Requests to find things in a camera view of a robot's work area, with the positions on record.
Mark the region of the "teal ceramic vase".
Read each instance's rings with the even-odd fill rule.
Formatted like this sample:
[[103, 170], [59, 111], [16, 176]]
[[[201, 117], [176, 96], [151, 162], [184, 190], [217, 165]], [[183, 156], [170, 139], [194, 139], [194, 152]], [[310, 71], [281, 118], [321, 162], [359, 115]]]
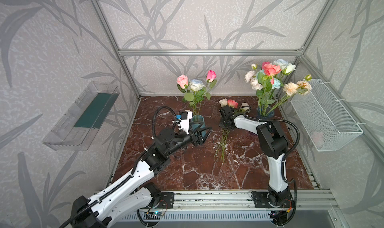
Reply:
[[204, 127], [206, 127], [206, 125], [205, 125], [205, 120], [204, 120], [203, 116], [194, 115], [191, 119], [190, 131], [195, 130], [197, 128], [204, 128]]

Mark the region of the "blue purple glass vase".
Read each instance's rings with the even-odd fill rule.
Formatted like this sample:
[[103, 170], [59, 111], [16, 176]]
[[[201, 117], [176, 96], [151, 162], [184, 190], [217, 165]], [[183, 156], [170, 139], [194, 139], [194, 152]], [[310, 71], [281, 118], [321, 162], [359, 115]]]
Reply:
[[275, 111], [271, 110], [270, 106], [266, 108], [258, 106], [257, 107], [257, 119], [270, 119], [275, 115]]

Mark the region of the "deep pink rose stem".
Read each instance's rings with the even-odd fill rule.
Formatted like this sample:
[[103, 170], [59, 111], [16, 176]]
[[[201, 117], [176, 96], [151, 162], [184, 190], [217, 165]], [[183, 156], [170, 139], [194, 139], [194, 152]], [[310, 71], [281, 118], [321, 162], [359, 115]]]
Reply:
[[202, 89], [199, 91], [198, 100], [199, 100], [199, 107], [198, 112], [201, 110], [202, 102], [206, 100], [211, 99], [211, 90], [215, 87], [217, 84], [217, 75], [215, 71], [209, 70], [206, 76], [206, 84], [202, 87]]

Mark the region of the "pink and white rose stem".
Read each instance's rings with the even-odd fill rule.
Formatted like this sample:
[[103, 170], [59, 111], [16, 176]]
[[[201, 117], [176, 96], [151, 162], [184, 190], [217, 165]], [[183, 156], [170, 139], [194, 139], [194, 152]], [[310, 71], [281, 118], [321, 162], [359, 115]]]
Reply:
[[206, 87], [201, 80], [189, 79], [186, 75], [177, 78], [177, 88], [184, 95], [183, 102], [189, 104], [194, 115], [199, 115], [198, 106], [201, 105]]

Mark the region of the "peach carnation stem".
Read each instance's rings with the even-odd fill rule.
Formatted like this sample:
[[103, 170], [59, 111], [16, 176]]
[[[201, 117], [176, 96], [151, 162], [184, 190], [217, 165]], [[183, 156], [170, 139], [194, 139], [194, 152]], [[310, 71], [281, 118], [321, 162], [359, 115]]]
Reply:
[[259, 83], [258, 81], [258, 72], [257, 72], [257, 65], [252, 64], [251, 70], [248, 71], [245, 75], [245, 82], [249, 83], [253, 90], [258, 91], [262, 90], [263, 85]]

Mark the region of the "cream peach flower stem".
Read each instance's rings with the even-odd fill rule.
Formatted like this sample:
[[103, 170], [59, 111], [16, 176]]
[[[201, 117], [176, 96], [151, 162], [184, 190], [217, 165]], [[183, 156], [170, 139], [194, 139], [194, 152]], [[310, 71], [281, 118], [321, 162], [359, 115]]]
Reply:
[[307, 75], [303, 80], [299, 80], [297, 83], [289, 82], [283, 86], [283, 91], [286, 93], [283, 98], [278, 101], [272, 108], [273, 110], [286, 103], [289, 99], [294, 97], [295, 95], [306, 96], [312, 90], [312, 86], [309, 84], [309, 81], [312, 80], [311, 74]]

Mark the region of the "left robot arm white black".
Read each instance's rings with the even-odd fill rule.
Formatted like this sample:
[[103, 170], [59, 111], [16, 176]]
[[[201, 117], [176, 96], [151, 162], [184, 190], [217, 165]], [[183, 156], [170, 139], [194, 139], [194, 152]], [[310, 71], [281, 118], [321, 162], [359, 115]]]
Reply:
[[169, 110], [174, 116], [172, 128], [156, 133], [153, 127], [153, 143], [140, 154], [133, 168], [90, 198], [81, 196], [76, 199], [71, 217], [61, 225], [62, 228], [110, 228], [131, 212], [151, 208], [160, 202], [161, 192], [148, 181], [170, 164], [171, 155], [189, 144], [203, 145], [212, 131], [201, 122], [193, 122], [191, 111], [176, 114], [168, 106], [155, 111], [153, 125], [162, 109]]

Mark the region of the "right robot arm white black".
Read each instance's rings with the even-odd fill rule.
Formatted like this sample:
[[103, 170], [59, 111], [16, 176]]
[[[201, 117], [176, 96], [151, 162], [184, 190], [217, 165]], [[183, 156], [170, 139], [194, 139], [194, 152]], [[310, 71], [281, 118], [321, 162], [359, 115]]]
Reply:
[[[298, 146], [301, 138], [298, 127], [290, 121], [283, 119], [253, 118], [248, 115], [249, 106], [233, 108], [229, 105], [220, 109], [221, 120], [219, 126], [224, 129], [243, 129], [258, 136], [262, 152], [267, 156], [270, 171], [269, 191], [267, 202], [271, 207], [280, 207], [284, 201], [291, 199], [289, 184], [295, 180], [286, 177], [286, 159]], [[292, 148], [288, 148], [289, 140], [286, 137], [281, 123], [290, 125], [296, 132], [296, 141]]]

